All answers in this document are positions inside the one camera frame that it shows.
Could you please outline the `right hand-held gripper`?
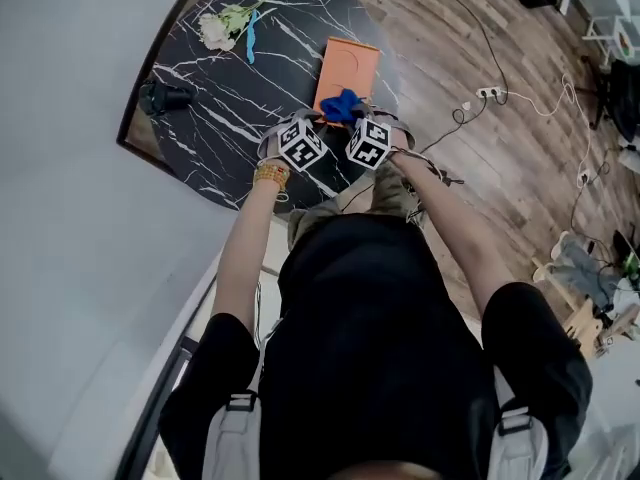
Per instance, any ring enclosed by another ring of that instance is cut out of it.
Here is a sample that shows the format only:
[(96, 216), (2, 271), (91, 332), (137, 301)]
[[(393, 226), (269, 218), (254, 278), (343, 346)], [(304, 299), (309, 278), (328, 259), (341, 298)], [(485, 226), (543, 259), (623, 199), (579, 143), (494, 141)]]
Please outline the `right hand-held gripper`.
[(358, 103), (352, 108), (356, 123), (345, 148), (347, 159), (361, 167), (376, 170), (391, 153), (393, 132), (404, 133), (410, 149), (415, 138), (406, 123), (391, 111), (367, 103)]

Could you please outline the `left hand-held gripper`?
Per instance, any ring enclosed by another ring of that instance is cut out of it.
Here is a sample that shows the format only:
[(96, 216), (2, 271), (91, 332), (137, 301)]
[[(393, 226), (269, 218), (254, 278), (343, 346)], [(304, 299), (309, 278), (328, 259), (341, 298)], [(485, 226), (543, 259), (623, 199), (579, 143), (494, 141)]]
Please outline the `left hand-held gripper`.
[(281, 158), (296, 171), (306, 171), (328, 152), (328, 146), (313, 128), (321, 117), (317, 111), (300, 109), (281, 118), (262, 135), (257, 158)]

